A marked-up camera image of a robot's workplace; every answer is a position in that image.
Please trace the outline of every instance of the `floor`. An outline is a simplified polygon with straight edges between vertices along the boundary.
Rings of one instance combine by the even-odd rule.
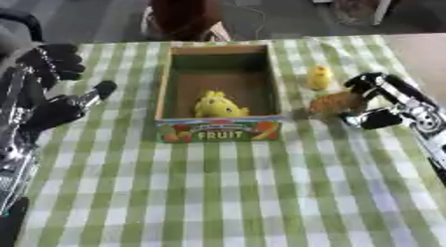
[[[0,0],[0,7],[33,13],[49,42],[141,41],[139,22],[148,0]],[[330,5],[311,0],[220,0],[234,40],[301,36],[446,32],[446,0],[402,0],[378,27],[339,24]],[[18,36],[23,27],[5,23]]]

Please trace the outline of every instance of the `cardboard box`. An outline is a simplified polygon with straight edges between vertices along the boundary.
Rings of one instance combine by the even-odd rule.
[[[266,45],[171,48],[155,113],[165,142],[265,140],[279,137],[280,100]],[[194,117],[206,91],[223,92],[248,117]]]

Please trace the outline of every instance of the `chair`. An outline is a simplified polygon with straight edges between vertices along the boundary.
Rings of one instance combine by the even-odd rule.
[[[33,42],[44,42],[42,26],[34,15],[19,10],[0,8],[0,19],[25,25],[30,32],[31,40]]]

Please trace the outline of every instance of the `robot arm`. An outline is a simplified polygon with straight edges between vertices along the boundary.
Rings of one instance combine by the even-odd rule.
[[[366,73],[347,81],[345,86],[367,102],[381,95],[392,103],[390,108],[370,110],[358,116],[340,114],[347,125],[376,129],[406,122],[446,184],[446,115],[439,106],[394,75]]]
[[[9,228],[4,225],[10,225],[2,221],[11,217],[37,170],[40,133],[83,117],[116,87],[104,81],[82,96],[47,99],[47,90],[58,81],[81,76],[84,67],[76,51],[72,45],[40,46],[0,67],[0,238],[2,228]]]

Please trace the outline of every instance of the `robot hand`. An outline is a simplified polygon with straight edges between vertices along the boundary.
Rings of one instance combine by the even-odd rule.
[[[19,57],[11,57],[14,64],[7,67],[0,80],[4,116],[0,124],[13,124],[11,119],[17,119],[14,114],[29,111],[20,121],[20,130],[40,133],[81,118],[93,101],[98,102],[111,94],[115,84],[104,82],[81,97],[60,95],[46,99],[46,91],[58,81],[76,81],[81,77],[85,67],[77,51],[78,48],[70,44],[41,45],[20,53]]]
[[[392,103],[390,108],[369,110],[358,116],[342,113],[340,117],[346,124],[376,129],[407,123],[446,184],[446,116],[439,106],[394,75],[365,73],[350,79],[345,86],[367,102],[381,95]]]

